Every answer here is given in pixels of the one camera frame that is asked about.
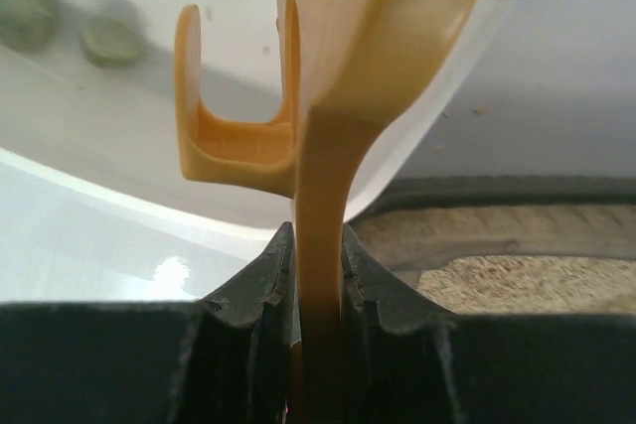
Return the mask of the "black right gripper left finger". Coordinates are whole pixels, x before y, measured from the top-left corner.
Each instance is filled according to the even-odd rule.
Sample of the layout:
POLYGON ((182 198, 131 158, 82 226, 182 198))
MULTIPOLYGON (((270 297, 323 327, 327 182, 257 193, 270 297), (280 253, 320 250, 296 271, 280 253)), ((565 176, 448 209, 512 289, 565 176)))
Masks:
POLYGON ((1 309, 5 423, 279 423, 292 329, 293 230, 194 302, 1 309))

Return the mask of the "yellow litter scoop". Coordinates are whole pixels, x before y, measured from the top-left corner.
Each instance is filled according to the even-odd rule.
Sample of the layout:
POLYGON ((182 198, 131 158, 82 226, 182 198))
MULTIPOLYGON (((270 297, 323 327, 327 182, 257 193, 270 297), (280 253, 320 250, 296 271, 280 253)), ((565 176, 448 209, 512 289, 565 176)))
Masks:
POLYGON ((381 133, 425 92, 478 0, 277 0, 283 95, 265 123, 210 112, 201 19, 180 13, 174 47, 182 174, 292 199, 305 386, 301 419, 344 414, 341 243, 354 177, 381 133))

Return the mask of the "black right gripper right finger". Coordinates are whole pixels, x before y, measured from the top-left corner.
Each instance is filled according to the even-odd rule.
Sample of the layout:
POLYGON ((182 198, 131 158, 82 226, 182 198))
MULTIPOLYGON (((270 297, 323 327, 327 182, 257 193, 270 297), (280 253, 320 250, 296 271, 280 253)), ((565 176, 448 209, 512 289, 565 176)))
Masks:
POLYGON ((631 423, 631 315, 454 314, 346 228, 350 423, 631 423))

